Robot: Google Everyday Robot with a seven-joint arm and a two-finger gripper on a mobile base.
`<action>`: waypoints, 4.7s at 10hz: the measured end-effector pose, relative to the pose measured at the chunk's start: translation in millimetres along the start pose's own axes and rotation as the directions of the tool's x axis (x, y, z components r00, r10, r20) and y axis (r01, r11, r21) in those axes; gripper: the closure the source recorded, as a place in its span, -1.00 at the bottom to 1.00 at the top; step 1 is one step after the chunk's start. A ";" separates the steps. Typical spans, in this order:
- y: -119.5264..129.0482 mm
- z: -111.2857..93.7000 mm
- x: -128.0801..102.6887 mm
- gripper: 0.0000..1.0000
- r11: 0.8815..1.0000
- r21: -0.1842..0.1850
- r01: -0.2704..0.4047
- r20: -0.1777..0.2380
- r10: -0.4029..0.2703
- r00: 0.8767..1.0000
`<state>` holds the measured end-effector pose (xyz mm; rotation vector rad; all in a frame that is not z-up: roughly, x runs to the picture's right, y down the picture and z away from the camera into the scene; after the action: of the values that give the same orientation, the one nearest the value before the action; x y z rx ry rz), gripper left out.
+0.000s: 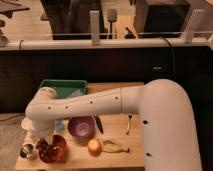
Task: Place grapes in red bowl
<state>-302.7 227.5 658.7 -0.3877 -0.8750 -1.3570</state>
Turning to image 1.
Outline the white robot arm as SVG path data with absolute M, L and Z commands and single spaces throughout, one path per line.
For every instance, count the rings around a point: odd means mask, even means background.
M 146 171 L 202 171 L 190 99 L 168 79 L 67 99 L 59 99 L 50 87 L 41 88 L 26 107 L 22 128 L 48 137 L 58 118 L 120 113 L 140 116 Z

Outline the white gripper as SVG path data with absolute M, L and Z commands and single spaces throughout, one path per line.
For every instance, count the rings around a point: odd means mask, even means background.
M 21 122 L 21 127 L 26 130 L 33 143 L 37 143 L 44 138 L 49 144 L 52 143 L 54 134 L 53 121 L 32 121 L 25 117 Z

